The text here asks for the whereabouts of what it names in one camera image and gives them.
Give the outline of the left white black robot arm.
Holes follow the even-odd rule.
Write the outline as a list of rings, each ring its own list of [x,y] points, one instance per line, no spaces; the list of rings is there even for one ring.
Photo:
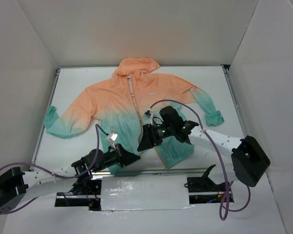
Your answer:
[[[10,168],[0,175],[0,215],[11,213],[22,202],[48,194],[84,195],[87,191],[92,192],[95,189],[92,184],[93,173],[114,165],[123,168],[138,160],[140,156],[116,144],[114,148],[108,147],[105,153],[94,149],[70,166],[50,173]]]

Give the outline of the orange and teal hooded jacket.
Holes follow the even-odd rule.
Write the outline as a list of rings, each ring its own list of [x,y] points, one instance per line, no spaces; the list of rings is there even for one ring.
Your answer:
[[[198,103],[208,126],[224,122],[208,93],[178,76],[157,73],[158,68],[150,58],[122,60],[110,79],[86,87],[62,115],[49,106],[43,120],[46,131],[55,137],[72,138],[96,119],[104,132],[116,131],[117,141],[137,154],[142,126],[149,123],[148,109],[158,116],[167,105],[180,110],[181,103]]]

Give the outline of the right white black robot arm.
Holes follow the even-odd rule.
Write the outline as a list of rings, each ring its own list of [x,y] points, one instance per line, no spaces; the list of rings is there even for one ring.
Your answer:
[[[235,179],[255,187],[271,164],[268,156],[252,136],[237,138],[202,129],[199,123],[183,120],[172,106],[160,110],[161,125],[146,124],[137,151],[159,146],[167,137],[180,143],[197,145],[219,152],[232,161]]]

